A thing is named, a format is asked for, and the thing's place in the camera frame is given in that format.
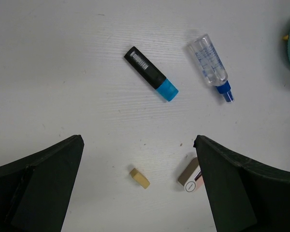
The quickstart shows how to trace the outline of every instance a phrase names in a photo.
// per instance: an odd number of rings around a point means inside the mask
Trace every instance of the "blue highlighter cap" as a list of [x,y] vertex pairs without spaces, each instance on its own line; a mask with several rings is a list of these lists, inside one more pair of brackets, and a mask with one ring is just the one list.
[[172,85],[168,79],[165,79],[165,81],[156,89],[156,91],[168,102],[172,101],[172,99],[178,94],[178,89]]

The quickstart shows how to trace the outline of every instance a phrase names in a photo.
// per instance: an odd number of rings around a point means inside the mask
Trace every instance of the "barcode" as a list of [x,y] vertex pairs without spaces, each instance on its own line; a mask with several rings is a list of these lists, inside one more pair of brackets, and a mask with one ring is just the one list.
[[130,56],[137,62],[137,63],[139,63],[139,65],[144,69],[144,70],[146,70],[148,67],[149,67],[149,65],[148,64],[146,64],[146,62],[145,61],[143,61],[143,59],[142,58],[140,58],[134,51],[130,54]]

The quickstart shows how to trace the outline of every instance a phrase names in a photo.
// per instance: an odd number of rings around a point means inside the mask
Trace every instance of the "white surface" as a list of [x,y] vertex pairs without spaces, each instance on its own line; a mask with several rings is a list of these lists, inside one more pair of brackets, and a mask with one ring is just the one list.
[[[0,165],[81,134],[62,231],[215,231],[205,188],[179,191],[177,175],[197,134],[290,171],[289,20],[290,0],[0,0]],[[218,103],[186,56],[202,33],[233,104]],[[133,45],[179,89],[173,102],[123,59]]]

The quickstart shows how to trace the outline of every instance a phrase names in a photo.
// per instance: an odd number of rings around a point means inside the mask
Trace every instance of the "eraser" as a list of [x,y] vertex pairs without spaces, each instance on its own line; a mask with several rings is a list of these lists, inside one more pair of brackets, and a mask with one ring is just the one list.
[[142,175],[136,168],[134,168],[131,172],[130,175],[132,178],[139,183],[143,188],[148,188],[150,185],[149,181],[146,179],[145,176]]

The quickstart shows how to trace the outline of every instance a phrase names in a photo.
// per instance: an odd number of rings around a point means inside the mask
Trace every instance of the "clear plastic bottle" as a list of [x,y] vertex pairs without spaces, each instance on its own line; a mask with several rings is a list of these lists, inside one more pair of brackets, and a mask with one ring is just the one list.
[[216,87],[226,102],[233,102],[234,97],[228,82],[228,74],[208,34],[194,40],[190,47],[197,58],[197,64],[206,81]]

